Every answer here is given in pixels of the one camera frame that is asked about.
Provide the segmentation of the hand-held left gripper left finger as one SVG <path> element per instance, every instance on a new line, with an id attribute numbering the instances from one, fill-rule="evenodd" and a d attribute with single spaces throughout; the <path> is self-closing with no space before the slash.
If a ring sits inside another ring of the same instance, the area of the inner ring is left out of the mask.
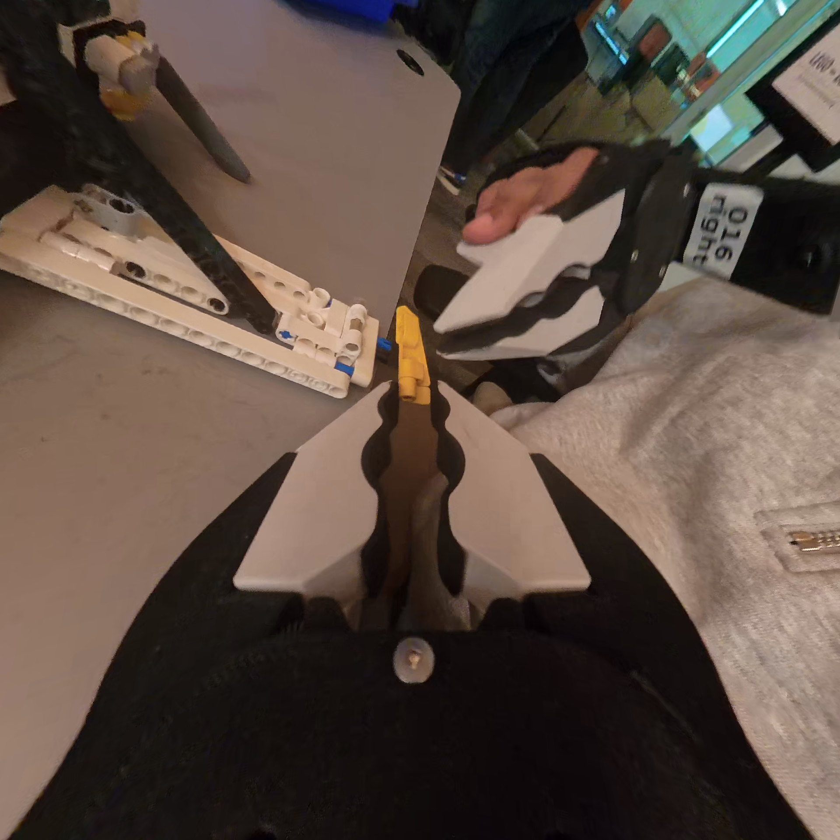
<path id="1" fill-rule="evenodd" d="M 381 477 L 397 418 L 396 384 L 385 382 L 293 453 L 234 574 L 236 589 L 334 601 L 378 596 L 388 554 Z"/>

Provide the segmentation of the zebra striped lego helicopter model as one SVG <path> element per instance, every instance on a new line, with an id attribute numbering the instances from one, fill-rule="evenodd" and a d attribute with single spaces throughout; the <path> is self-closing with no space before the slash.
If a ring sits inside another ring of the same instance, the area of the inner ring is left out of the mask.
<path id="1" fill-rule="evenodd" d="M 208 229 L 124 128 L 155 93 L 223 173 L 250 172 L 136 2 L 2 2 L 2 269 L 330 397 L 392 343 Z"/>

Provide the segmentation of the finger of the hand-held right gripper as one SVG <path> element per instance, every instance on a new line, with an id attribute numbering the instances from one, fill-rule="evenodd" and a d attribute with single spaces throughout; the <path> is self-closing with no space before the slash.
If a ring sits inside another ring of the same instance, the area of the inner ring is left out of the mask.
<path id="1" fill-rule="evenodd" d="M 525 298 L 547 291 L 563 270 L 592 268 L 616 236 L 624 201 L 620 190 L 567 222 L 537 215 L 491 245 L 466 246 L 467 259 L 478 269 L 437 318 L 435 332 L 448 335 L 498 322 Z"/>
<path id="2" fill-rule="evenodd" d="M 597 286 L 559 286 L 531 308 L 515 308 L 497 324 L 442 339 L 437 354 L 457 361 L 542 358 L 596 328 L 605 300 Z"/>

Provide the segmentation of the person's right hand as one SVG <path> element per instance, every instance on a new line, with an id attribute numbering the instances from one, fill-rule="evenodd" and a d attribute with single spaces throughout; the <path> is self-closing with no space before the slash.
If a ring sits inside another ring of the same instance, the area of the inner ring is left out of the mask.
<path id="1" fill-rule="evenodd" d="M 473 217 L 463 227 L 462 241 L 490 245 L 530 218 L 546 214 L 574 193 L 598 156 L 595 148 L 579 148 L 560 163 L 530 166 L 485 187 L 477 197 Z"/>

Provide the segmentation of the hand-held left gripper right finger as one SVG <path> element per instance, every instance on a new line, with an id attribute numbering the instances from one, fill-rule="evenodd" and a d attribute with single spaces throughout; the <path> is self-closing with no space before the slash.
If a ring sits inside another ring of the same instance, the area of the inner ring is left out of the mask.
<path id="1" fill-rule="evenodd" d="M 585 591 L 590 573 L 528 450 L 449 385 L 433 383 L 431 400 L 448 593 L 483 613 L 499 599 Z"/>

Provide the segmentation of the blue plastic bin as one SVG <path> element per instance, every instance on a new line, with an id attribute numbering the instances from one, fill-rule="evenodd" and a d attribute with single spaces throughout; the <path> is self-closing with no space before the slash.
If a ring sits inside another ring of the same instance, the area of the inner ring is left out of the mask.
<path id="1" fill-rule="evenodd" d="M 395 12 L 414 12 L 421 1 L 286 1 L 286 4 L 330 19 L 383 25 Z"/>

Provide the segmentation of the long yellow lego piece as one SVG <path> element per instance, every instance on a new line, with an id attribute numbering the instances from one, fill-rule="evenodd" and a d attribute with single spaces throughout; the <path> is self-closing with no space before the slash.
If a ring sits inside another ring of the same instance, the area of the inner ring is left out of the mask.
<path id="1" fill-rule="evenodd" d="M 428 385 L 429 373 L 421 328 L 417 315 L 405 305 L 395 313 L 395 341 L 398 347 L 398 378 Z"/>

